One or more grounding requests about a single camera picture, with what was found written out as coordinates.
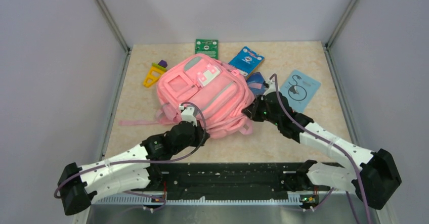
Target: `yellow plastic object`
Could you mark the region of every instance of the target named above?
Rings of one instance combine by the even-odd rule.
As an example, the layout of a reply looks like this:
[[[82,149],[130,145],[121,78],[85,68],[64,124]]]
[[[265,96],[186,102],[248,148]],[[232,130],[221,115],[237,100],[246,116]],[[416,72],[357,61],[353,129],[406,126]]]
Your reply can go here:
[[[162,66],[159,66],[158,64],[152,63],[152,66],[149,69],[148,74],[146,75],[145,80],[143,81],[143,86],[150,87],[153,84],[155,84],[159,78],[167,71]]]

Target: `yellow toy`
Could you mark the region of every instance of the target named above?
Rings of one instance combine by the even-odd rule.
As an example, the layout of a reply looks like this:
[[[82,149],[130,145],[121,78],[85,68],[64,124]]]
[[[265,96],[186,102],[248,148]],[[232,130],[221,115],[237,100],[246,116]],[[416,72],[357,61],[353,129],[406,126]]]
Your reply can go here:
[[[159,78],[167,71],[167,62],[161,60],[158,64],[152,63],[152,66],[149,69],[148,74],[146,75],[145,80],[143,81],[143,86],[150,87],[155,84]]]

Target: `light blue notebook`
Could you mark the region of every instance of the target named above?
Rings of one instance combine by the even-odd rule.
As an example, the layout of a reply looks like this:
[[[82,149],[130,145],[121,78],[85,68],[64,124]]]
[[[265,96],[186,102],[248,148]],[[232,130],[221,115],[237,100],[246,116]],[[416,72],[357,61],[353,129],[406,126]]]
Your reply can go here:
[[[303,113],[319,87],[320,82],[298,70],[294,70],[280,87],[280,92],[287,98],[289,106],[294,111]]]

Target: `green book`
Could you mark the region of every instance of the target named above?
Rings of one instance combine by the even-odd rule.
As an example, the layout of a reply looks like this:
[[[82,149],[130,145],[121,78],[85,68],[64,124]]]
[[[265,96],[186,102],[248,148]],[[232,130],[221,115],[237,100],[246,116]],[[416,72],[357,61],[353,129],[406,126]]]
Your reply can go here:
[[[206,54],[217,60],[219,58],[218,44],[217,39],[196,39],[195,53]]]

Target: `gray floor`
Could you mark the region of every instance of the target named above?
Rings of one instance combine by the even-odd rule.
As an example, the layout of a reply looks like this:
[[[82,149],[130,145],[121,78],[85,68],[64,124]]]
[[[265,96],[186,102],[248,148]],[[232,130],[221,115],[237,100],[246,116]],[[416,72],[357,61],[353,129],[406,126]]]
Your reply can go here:
[[[356,212],[362,223],[366,223],[363,204],[354,198]],[[333,224],[356,223],[347,198],[343,194],[333,194],[327,202],[313,212],[286,210],[290,206],[167,206],[151,214],[138,207],[120,212],[129,205],[96,205],[92,208],[87,224],[123,224],[123,223],[174,223],[174,224]]]

